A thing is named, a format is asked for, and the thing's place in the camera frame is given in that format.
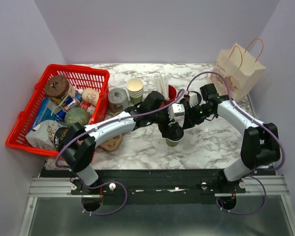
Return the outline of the black cup lid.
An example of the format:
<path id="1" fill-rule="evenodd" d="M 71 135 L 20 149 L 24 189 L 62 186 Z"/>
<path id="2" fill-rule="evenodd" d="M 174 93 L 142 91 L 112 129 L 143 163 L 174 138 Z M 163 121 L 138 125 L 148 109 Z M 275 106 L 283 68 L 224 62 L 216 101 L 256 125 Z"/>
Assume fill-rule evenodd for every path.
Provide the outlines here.
<path id="1" fill-rule="evenodd" d="M 167 139 L 178 141 L 183 138 L 184 130 L 177 122 L 170 124 L 168 127 L 171 130 L 171 134 Z"/>

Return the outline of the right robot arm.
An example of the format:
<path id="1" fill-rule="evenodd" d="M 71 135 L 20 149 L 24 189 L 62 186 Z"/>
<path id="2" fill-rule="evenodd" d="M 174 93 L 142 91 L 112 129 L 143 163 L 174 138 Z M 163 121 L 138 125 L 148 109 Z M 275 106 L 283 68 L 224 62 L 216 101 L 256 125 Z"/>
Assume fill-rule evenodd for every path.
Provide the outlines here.
<path id="1" fill-rule="evenodd" d="M 258 167 L 272 164 L 280 159 L 276 125 L 254 119 L 238 107 L 228 95 L 219 95 L 214 84 L 202 86 L 200 92 L 189 92 L 183 96 L 180 104 L 185 110 L 184 129 L 199 125 L 210 116 L 214 116 L 224 118 L 243 136 L 240 157 L 224 168 L 216 181 L 219 191 L 229 192 L 234 187 L 234 181 Z"/>

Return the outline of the green paper cup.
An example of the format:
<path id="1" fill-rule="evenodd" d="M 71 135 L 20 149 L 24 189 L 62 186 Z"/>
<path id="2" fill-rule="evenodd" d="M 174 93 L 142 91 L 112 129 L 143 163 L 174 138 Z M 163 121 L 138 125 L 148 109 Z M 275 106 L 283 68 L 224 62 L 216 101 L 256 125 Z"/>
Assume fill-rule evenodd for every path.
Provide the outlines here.
<path id="1" fill-rule="evenodd" d="M 179 144 L 180 140 L 174 141 L 174 140 L 166 139 L 165 142 L 170 147 L 176 147 Z"/>

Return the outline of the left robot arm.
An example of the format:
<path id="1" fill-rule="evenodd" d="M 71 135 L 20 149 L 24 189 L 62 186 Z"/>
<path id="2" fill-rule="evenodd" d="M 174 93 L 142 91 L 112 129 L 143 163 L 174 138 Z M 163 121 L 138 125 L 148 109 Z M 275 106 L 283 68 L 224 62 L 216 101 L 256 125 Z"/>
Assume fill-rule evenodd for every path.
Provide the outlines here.
<path id="1" fill-rule="evenodd" d="M 177 99 L 171 103 L 157 91 L 152 91 L 142 101 L 128 107 L 118 116 L 93 125 L 75 123 L 65 130 L 58 129 L 55 137 L 59 140 L 58 157 L 80 179 L 82 188 L 88 194 L 99 189 L 99 176 L 91 166 L 94 150 L 105 141 L 123 133 L 132 132 L 149 124 L 158 124 L 163 138 L 178 143 L 184 131 L 175 120 L 184 116 L 185 107 Z"/>

